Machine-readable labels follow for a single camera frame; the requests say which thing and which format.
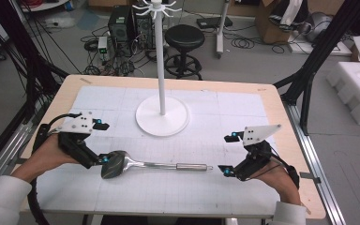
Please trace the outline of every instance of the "white coat rack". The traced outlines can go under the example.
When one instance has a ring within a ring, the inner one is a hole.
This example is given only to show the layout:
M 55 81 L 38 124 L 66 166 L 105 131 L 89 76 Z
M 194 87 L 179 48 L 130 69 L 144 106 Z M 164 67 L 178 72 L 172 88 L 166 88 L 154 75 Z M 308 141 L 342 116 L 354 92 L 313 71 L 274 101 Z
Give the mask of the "white coat rack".
M 170 5 L 162 5 L 161 0 L 152 0 L 151 4 L 147 3 L 146 7 L 135 7 L 137 9 L 147 9 L 146 15 L 154 12 L 153 21 L 155 23 L 155 37 L 157 48 L 157 76 L 159 97 L 153 96 L 143 101 L 136 111 L 136 121 L 140 128 L 145 132 L 159 136 L 171 136 L 183 130 L 189 122 L 189 111 L 181 100 L 174 97 L 165 97 L 165 81 L 163 67 L 163 41 L 162 41 L 162 13 L 167 17 L 170 16 L 165 9 L 170 11 L 179 11 L 180 9 L 171 9 L 176 2 Z

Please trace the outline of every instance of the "white box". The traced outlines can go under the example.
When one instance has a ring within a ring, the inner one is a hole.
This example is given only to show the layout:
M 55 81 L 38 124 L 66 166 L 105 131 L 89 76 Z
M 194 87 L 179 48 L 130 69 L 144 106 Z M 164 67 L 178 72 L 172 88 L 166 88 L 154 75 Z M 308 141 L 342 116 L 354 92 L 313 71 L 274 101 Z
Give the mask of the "white box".
M 340 62 L 326 80 L 337 90 L 341 101 L 360 125 L 360 63 Z

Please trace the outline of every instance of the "computer tower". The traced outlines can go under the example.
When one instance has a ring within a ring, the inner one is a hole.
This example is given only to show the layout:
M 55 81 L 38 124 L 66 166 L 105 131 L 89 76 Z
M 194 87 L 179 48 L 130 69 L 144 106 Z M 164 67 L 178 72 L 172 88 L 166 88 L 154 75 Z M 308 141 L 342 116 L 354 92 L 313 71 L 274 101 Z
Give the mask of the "computer tower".
M 131 45 L 136 37 L 131 6 L 114 6 L 108 21 L 108 28 L 115 54 L 131 56 Z
M 146 9 L 133 9 L 134 18 L 136 24 L 136 36 L 139 40 L 139 45 L 143 46 L 144 49 L 151 50 L 155 48 L 155 31 L 153 19 L 150 14 L 142 14 Z

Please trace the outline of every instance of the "chair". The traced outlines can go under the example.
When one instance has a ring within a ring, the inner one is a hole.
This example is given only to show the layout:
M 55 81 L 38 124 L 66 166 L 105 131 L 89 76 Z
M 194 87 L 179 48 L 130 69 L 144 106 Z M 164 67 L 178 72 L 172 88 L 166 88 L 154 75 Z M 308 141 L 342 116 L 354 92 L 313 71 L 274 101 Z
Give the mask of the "chair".
M 201 64 L 188 53 L 203 45 L 203 32 L 194 26 L 180 24 L 166 31 L 165 40 L 180 52 L 165 60 L 164 67 L 166 71 L 176 76 L 177 79 L 197 75 L 199 80 L 202 81 L 203 78 L 200 74 Z

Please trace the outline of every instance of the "human hand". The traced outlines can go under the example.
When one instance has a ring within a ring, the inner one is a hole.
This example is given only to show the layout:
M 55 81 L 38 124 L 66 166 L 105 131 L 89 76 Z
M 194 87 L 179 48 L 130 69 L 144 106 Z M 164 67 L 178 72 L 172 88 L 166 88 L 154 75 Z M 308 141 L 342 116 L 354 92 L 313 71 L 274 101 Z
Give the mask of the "human hand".
M 270 161 L 250 178 L 259 179 L 275 189 L 284 203 L 301 205 L 299 191 L 285 169 L 275 161 Z
M 79 162 L 60 149 L 58 135 L 53 134 L 11 175 L 29 183 L 46 171 L 65 163 Z

